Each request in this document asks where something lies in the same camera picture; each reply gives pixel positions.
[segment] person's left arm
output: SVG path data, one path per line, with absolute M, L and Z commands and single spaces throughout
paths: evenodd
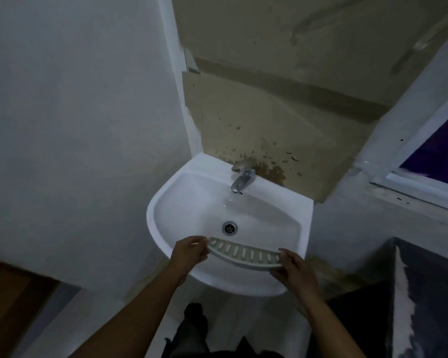
M 166 269 L 69 358 L 143 358 L 174 291 L 207 253 L 203 236 L 176 242 Z

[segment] drain strainer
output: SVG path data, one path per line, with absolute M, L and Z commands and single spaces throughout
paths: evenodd
M 223 223 L 223 234 L 226 236 L 233 236 L 237 232 L 237 225 L 235 222 L 226 221 Z

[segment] sink basin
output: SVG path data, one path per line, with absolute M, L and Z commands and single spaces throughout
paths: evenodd
M 200 153 L 156 193 L 148 205 L 147 221 L 162 252 L 170 257 L 177 240 L 203 235 L 265 250 L 284 247 L 305 256 L 313 201 L 261 177 L 242 195 L 234 194 L 230 186 L 238 174 L 231 167 Z M 235 228 L 229 229 L 229 222 Z M 212 255 L 191 275 L 239 295 L 275 296 L 286 291 L 267 271 L 247 270 Z

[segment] foot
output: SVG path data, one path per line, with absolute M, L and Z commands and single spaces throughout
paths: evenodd
M 205 339 L 207 336 L 207 319 L 203 315 L 203 306 L 200 303 L 190 303 L 184 311 L 184 319 L 194 325 L 199 334 Z

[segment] white window frame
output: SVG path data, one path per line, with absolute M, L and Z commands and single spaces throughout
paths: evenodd
M 399 167 L 448 120 L 448 100 L 398 150 L 372 183 L 448 209 L 448 184 L 408 173 Z

